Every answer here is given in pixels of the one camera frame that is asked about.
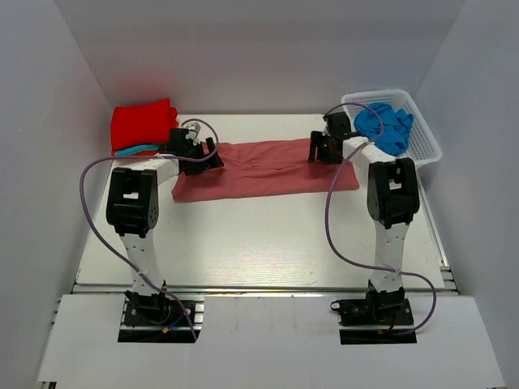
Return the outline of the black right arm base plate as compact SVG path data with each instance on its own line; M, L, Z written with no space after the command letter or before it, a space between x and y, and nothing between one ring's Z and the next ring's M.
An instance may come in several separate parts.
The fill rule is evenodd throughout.
M330 303L339 318L341 345L416 344L414 316L407 298L400 306L375 312L363 299L341 299Z

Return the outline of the pink t shirt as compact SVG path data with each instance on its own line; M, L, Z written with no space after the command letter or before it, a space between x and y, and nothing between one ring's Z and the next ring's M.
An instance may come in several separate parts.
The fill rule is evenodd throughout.
M340 165L307 161L309 139L220 143L224 166L181 174L172 189L177 203L327 192Z

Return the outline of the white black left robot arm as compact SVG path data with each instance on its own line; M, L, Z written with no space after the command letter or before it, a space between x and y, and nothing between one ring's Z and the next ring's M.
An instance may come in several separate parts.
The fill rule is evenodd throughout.
M186 120L170 130L169 141L159 147L158 156L128 161L111 173L106 219L134 265L132 290L126 295L153 323L163 323L171 314L153 239L159 220L159 186L172 177L199 175L224 166L216 140L199 139L201 126L206 124Z

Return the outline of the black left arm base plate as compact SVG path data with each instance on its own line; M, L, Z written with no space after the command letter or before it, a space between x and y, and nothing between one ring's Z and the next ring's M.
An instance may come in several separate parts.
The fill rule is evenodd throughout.
M118 342L125 344L194 344L201 332L200 303L168 296L143 296L131 290L124 293Z

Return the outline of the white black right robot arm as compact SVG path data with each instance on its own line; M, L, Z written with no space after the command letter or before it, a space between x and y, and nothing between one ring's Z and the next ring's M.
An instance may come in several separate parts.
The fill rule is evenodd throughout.
M367 210L375 225L375 259L366 296L367 316L385 323L404 303L401 267L405 236L420 207L415 165L410 158L396 158L377 148L368 137L351 128L347 113L324 115L324 129L311 132L310 163L339 166L327 193L325 232L329 230L332 192L347 164L361 169L367 178Z

